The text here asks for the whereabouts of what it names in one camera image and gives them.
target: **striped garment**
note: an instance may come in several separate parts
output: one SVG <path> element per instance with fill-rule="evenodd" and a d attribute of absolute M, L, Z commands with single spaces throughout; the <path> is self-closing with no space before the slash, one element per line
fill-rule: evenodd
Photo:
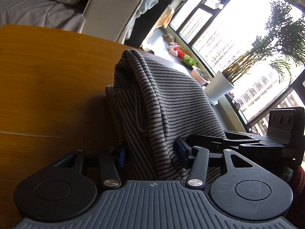
<path fill-rule="evenodd" d="M 189 170 L 182 168 L 174 140 L 225 137 L 197 81 L 136 50 L 123 52 L 106 95 L 119 142 L 128 143 L 134 179 L 185 181 Z M 209 168 L 207 183 L 219 174 L 219 168 Z"/>

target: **palm plant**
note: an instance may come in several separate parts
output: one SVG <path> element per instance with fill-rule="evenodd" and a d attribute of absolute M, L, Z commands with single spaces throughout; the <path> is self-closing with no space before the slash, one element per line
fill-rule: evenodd
<path fill-rule="evenodd" d="M 270 66 L 277 71 L 279 80 L 284 81 L 287 74 L 292 82 L 291 69 L 294 65 L 305 66 L 305 14 L 294 21 L 290 11 L 300 0 L 274 0 L 271 15 L 266 23 L 265 36 L 257 36 L 253 48 L 232 64 L 222 74 L 234 83 L 249 69 L 267 58 L 272 58 Z"/>

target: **black curtain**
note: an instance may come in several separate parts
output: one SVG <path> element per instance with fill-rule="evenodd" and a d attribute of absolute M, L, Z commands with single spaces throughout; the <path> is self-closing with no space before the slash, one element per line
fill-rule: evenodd
<path fill-rule="evenodd" d="M 172 0 L 159 0 L 159 2 L 136 19 L 130 39 L 125 41 L 125 45 L 139 48 L 155 22 L 161 16 Z"/>

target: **white sheet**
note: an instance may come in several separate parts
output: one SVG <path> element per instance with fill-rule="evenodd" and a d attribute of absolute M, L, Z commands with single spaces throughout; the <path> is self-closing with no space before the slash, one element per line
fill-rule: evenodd
<path fill-rule="evenodd" d="M 18 24 L 80 33 L 84 22 L 83 11 L 53 0 L 0 0 L 0 27 Z"/>

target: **wood grain surface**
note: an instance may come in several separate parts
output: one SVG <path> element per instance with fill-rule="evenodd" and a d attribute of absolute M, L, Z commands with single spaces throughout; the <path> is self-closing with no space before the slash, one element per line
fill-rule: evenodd
<path fill-rule="evenodd" d="M 13 202 L 20 181 L 73 149 L 117 144 L 105 86 L 129 48 L 56 29 L 0 28 L 0 229 L 20 220 Z"/>

